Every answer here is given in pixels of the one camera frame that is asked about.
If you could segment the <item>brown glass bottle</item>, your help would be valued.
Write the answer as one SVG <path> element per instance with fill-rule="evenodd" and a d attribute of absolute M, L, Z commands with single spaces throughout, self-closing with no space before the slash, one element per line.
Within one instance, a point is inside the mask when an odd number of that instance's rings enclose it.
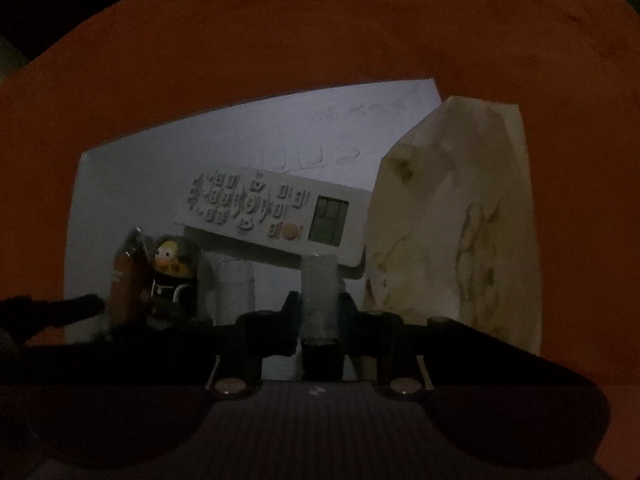
<path fill-rule="evenodd" d="M 142 229 L 134 226 L 113 258 L 107 308 L 111 325 L 126 322 L 140 309 L 149 270 L 150 260 L 145 236 Z"/>

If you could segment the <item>white paper sheet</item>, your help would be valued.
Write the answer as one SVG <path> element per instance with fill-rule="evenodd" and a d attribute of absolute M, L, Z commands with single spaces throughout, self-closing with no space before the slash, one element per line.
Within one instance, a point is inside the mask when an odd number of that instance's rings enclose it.
<path fill-rule="evenodd" d="M 64 296 L 107 297 L 128 232 L 177 232 L 176 207 L 200 171 L 236 165 L 370 190 L 381 158 L 439 102 L 432 80 L 356 84 L 215 110 L 85 152 L 70 206 Z"/>

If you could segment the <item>red cloth table cover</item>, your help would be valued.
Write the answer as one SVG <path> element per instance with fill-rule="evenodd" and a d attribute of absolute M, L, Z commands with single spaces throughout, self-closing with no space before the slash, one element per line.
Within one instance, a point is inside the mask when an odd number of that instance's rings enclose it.
<path fill-rule="evenodd" d="M 547 358 L 593 378 L 639 472 L 639 17 L 624 0 L 124 0 L 1 86 L 1 292 L 62 292 L 80 154 L 206 108 L 432 78 L 518 104 Z"/>

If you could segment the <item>white remote control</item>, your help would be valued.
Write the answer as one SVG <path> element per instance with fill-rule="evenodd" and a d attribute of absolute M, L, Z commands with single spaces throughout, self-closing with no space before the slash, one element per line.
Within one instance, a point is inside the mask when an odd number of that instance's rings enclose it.
<path fill-rule="evenodd" d="M 288 254 L 331 254 L 356 268 L 371 194 L 309 178 L 217 166 L 189 181 L 176 222 Z"/>

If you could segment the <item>small yellow-faced toy figure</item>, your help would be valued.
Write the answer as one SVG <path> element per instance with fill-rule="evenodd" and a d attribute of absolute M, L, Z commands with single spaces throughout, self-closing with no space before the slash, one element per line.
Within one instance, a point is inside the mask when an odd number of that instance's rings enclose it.
<path fill-rule="evenodd" d="M 160 325 L 198 317 L 200 248 L 184 236 L 159 238 L 150 257 L 150 272 L 141 299 L 145 314 Z"/>

